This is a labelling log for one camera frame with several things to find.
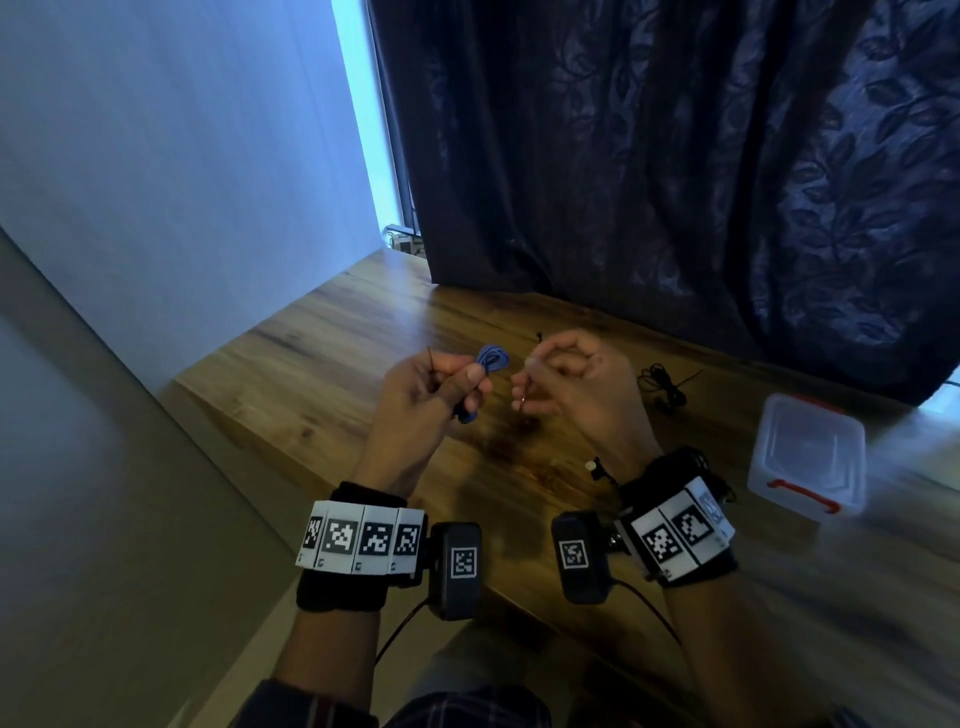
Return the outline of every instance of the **person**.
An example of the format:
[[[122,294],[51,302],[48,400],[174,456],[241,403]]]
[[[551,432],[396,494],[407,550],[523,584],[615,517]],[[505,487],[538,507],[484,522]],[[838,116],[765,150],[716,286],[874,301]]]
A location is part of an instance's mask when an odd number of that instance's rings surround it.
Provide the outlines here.
[[[630,361],[589,332],[570,330],[545,339],[512,381],[514,410],[568,418],[617,482],[637,478],[663,455]],[[384,377],[371,432],[349,482],[408,499],[443,441],[457,403],[477,412],[492,390],[484,368],[469,355],[427,349],[399,362]],[[736,570],[664,593],[684,656],[717,725],[864,725],[847,711],[831,709],[778,640]],[[273,676],[258,686],[231,725],[375,726],[368,710],[379,628],[377,611],[299,611]],[[474,681],[468,687],[421,690],[387,725],[550,724],[545,706],[520,686]]]

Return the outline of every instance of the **floral patterned curtain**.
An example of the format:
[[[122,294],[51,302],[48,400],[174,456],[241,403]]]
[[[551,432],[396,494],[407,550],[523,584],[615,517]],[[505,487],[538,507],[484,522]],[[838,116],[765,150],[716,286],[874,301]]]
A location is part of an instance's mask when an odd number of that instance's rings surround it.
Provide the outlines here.
[[[434,281],[919,403],[960,362],[960,0],[371,0]]]

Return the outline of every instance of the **person's left hand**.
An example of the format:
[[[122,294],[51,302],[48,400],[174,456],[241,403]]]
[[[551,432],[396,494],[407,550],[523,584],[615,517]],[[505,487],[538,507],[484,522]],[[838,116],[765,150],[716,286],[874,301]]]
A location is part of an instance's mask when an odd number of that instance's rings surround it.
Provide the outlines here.
[[[373,425],[350,481],[409,498],[444,440],[453,408],[479,410],[493,382],[469,354],[424,349],[383,377]]]

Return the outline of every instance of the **person's right hand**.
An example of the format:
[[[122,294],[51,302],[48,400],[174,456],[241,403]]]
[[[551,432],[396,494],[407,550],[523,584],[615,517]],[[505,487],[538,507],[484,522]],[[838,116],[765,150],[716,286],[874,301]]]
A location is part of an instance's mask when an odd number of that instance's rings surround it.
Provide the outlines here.
[[[639,477],[663,455],[630,360],[587,331],[563,331],[545,339],[512,381],[515,410],[569,418],[618,483]]]

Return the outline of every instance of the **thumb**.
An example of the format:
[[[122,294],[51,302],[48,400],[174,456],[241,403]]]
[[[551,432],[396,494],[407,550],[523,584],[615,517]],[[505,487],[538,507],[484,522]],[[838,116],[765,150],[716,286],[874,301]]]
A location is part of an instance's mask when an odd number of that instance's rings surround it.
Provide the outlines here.
[[[483,381],[487,375],[487,370],[482,364],[470,364],[464,367],[453,376],[449,376],[440,385],[435,398],[441,400],[449,411],[457,406],[457,402],[466,397],[470,392],[477,388],[477,384]]]
[[[549,364],[545,364],[542,359],[536,359],[533,356],[523,363],[523,371],[557,404],[569,401],[576,386],[573,380],[568,379]]]

